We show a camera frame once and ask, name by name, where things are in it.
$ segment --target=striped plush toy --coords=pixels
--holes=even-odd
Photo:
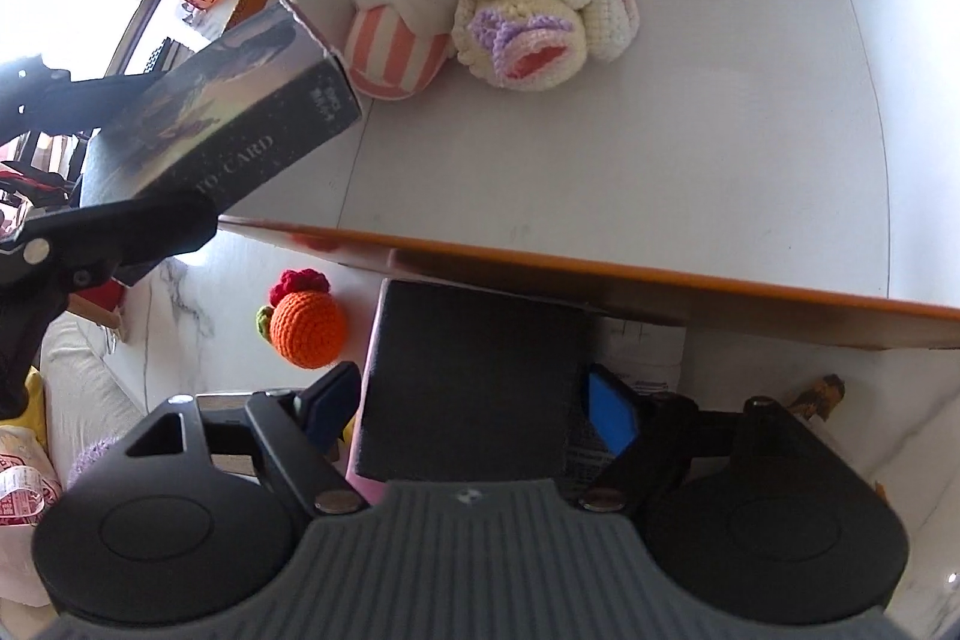
[[[455,50],[457,0],[354,0],[344,60],[353,87],[399,100],[424,90]]]

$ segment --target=crocheted purple trim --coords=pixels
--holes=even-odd
[[[468,26],[477,44],[486,49],[493,59],[493,68],[503,76],[506,73],[507,45],[521,33],[528,31],[566,31],[573,30],[573,23],[557,15],[531,15],[526,23],[508,20],[497,9],[481,9],[474,15]]]

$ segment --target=screw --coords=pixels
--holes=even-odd
[[[317,494],[313,506],[326,515],[349,515],[359,510],[362,504],[363,500],[355,491],[335,488],[332,491]]]
[[[617,512],[627,506],[627,498],[618,488],[588,488],[580,506],[590,512]]]
[[[46,261],[49,255],[50,242],[47,242],[46,239],[42,237],[31,239],[30,242],[27,242],[26,247],[23,248],[23,260],[29,263],[30,266],[36,266],[37,263]]]

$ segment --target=ribbed surface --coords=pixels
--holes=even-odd
[[[287,569],[228,613],[166,632],[98,629],[68,618],[41,637],[138,635],[144,640],[906,640],[879,611],[798,632],[706,608],[656,569],[625,519],[570,509],[551,482],[394,485],[375,509],[312,525]]]

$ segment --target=purple fuzzy object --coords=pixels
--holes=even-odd
[[[77,461],[74,461],[73,466],[70,467],[70,474],[66,479],[66,487],[69,488],[71,485],[74,485],[78,477],[88,470],[95,461],[99,461],[100,456],[107,453],[107,450],[109,450],[109,447],[111,447],[114,442],[117,442],[117,437],[104,437],[92,445],[83,448],[77,456]]]

